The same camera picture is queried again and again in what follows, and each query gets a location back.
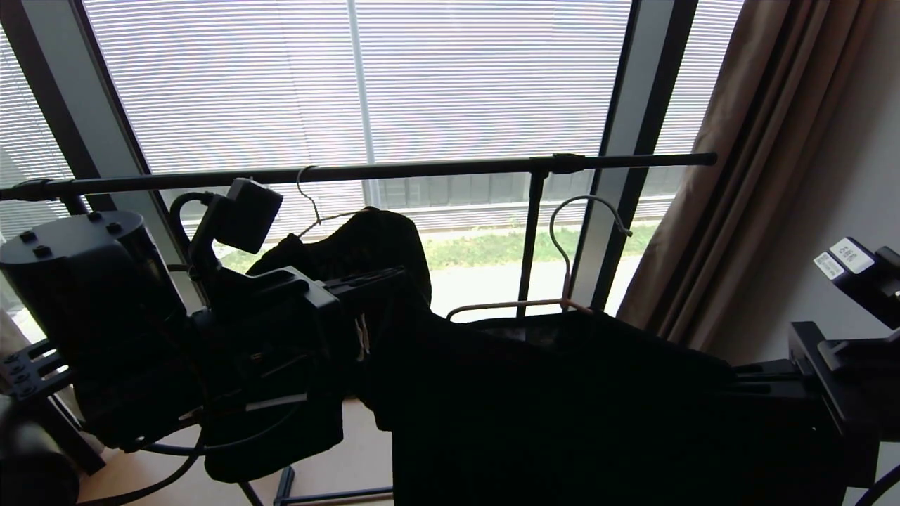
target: clothing tag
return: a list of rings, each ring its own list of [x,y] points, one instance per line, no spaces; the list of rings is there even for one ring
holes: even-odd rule
[[[825,276],[828,277],[830,281],[833,281],[835,277],[840,276],[841,274],[846,272],[843,270],[843,267],[841,267],[841,264],[839,264],[837,260],[832,258],[832,256],[827,252],[824,252],[822,255],[816,257],[813,262],[817,267],[819,267],[819,269],[825,274]]]
[[[830,250],[853,274],[859,274],[875,265],[875,260],[850,239],[839,240]]]

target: white horizontal blinds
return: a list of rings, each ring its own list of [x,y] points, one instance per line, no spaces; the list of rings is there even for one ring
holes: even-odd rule
[[[344,0],[85,7],[154,173],[365,163]],[[274,189],[285,200],[270,237],[304,228],[309,203]],[[327,212],[363,206],[358,181],[303,189]]]
[[[9,40],[0,30],[0,186],[33,177],[73,176]],[[59,202],[0,202],[0,232],[8,239],[62,216],[68,216],[68,212]]]
[[[742,0],[699,0],[656,154],[689,153],[707,112]]]
[[[629,2],[356,7],[376,161],[597,152]]]

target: black clothing rack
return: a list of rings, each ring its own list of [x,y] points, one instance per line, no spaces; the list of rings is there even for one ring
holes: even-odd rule
[[[529,173],[528,210],[525,227],[525,245],[522,254],[522,273],[519,278],[518,299],[525,300],[531,279],[531,267],[535,253],[537,220],[544,180],[550,174],[571,174],[588,168],[601,170],[614,167],[667,167],[667,166],[710,166],[716,162],[715,153],[693,153],[679,155],[633,155],[618,157],[583,157],[572,154],[556,154],[549,157],[499,158],[484,160],[417,162],[410,164],[376,164],[345,167],[309,167],[303,172],[303,182],[347,181],[354,179],[388,179],[394,177],[418,176],[466,176],[478,174]],[[234,170],[221,172],[190,172],[180,174],[160,174],[134,177],[107,177],[96,179],[30,179],[10,188],[0,189],[0,201],[47,201],[60,200],[71,214],[87,213],[82,195],[111,194],[119,192],[154,191],[177,188],[208,186],[228,186],[238,177],[246,177],[264,185],[294,183],[299,168],[273,170]],[[628,226],[634,212],[625,213],[622,219]],[[517,316],[524,316],[524,308]],[[69,445],[86,446],[75,431],[60,431],[51,434],[61,437]],[[393,487],[367,489],[349,492],[333,492],[302,497],[289,497],[294,471],[285,467],[282,471],[274,506],[300,504],[313,501],[330,501],[385,495],[393,492]],[[249,483],[239,483],[241,490],[251,504],[262,505]]]

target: wire hanger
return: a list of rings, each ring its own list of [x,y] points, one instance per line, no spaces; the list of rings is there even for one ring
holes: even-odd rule
[[[560,245],[559,241],[556,240],[556,234],[554,232],[554,224],[556,223],[556,215],[559,214],[559,211],[569,205],[572,202],[577,200],[591,200],[594,202],[599,202],[613,213],[613,217],[616,219],[616,227],[622,233],[624,233],[627,237],[631,237],[633,232],[626,228],[625,224],[622,222],[622,217],[619,215],[616,208],[613,204],[608,201],[597,197],[595,195],[577,195],[572,198],[566,199],[562,201],[559,205],[556,206],[556,209],[553,210],[553,214],[550,215],[550,241],[556,247],[556,250],[560,252],[562,255],[562,260],[565,261],[565,277],[562,279],[562,297],[559,299],[543,299],[538,301],[514,301],[510,303],[486,303],[486,304],[472,304],[468,306],[458,307],[447,314],[447,319],[450,320],[454,317],[458,312],[463,311],[472,311],[476,309],[495,309],[495,308],[508,308],[508,307],[529,307],[529,306],[546,306],[550,304],[560,304],[563,309],[566,308],[574,308],[580,312],[584,312],[587,314],[593,314],[594,311],[591,308],[587,308],[582,306],[579,303],[576,303],[572,299],[569,298],[570,292],[570,284],[572,282],[572,262],[569,260],[569,255],[566,254],[563,247]]]
[[[360,209],[359,211],[342,212],[340,214],[334,214],[334,215],[326,216],[325,218],[322,218],[321,215],[319,214],[319,207],[318,207],[318,205],[316,205],[316,201],[309,195],[305,194],[303,192],[303,189],[300,188],[300,178],[303,176],[303,173],[314,167],[316,167],[316,166],[308,165],[308,166],[300,169],[299,171],[297,171],[297,180],[296,180],[297,191],[300,192],[301,195],[306,197],[306,200],[308,200],[308,201],[310,201],[310,203],[312,203],[312,211],[316,215],[316,221],[314,221],[312,225],[310,225],[309,227],[306,227],[306,229],[304,229],[302,232],[300,232],[297,235],[298,239],[302,238],[304,235],[306,235],[306,232],[314,229],[317,225],[321,225],[324,221],[335,220],[336,218],[343,218],[344,216],[353,216],[354,214],[357,214],[358,212],[362,212],[365,210],[365,209]]]

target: black garment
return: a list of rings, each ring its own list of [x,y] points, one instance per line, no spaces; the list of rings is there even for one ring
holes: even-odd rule
[[[391,313],[361,398],[392,432],[397,504],[766,503],[816,447],[727,395],[724,361],[602,313]]]
[[[255,276],[280,267],[295,267],[313,279],[337,279],[389,267],[404,267],[431,302],[431,277],[416,224],[396,212],[366,207],[333,234],[303,244],[290,234],[247,271]]]
[[[297,236],[289,235],[267,251],[247,274],[256,276],[281,267],[294,267],[313,279],[329,280],[397,266],[406,268],[412,290],[416,291],[407,295],[411,300],[418,299],[418,307],[424,310],[427,304],[422,297],[430,301],[431,279],[415,224],[395,212],[366,208],[320,242],[303,244]],[[381,318],[377,306],[372,313],[366,314],[367,321],[377,328]],[[272,382],[279,385],[277,391],[260,393],[259,399],[298,393],[298,385],[304,380],[284,378]],[[334,392],[296,407],[238,413],[204,424],[207,444],[220,445],[253,436],[290,415],[264,438],[207,456],[207,473],[221,482],[250,481],[328,450],[344,438],[341,412],[344,395],[344,392]]]

